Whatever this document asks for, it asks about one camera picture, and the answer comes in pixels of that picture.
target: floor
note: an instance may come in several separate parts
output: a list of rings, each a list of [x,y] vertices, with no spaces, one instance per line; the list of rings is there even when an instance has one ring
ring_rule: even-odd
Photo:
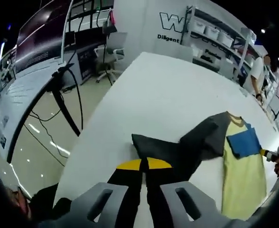
[[[95,78],[91,78],[79,87],[83,105],[84,126],[110,87],[107,78],[102,79],[100,83],[96,83]],[[63,98],[74,122],[81,129],[80,107],[76,89],[63,94]],[[33,108],[33,111],[42,120],[51,118],[58,110],[55,99],[49,92],[46,92]],[[29,196],[33,196],[42,188],[59,182],[67,161],[65,157],[69,157],[74,144],[77,142],[76,134],[61,112],[50,121],[42,123],[53,140],[39,120],[29,116],[17,140],[12,163],[9,165],[0,157],[0,178],[4,185],[12,189],[19,185]]]

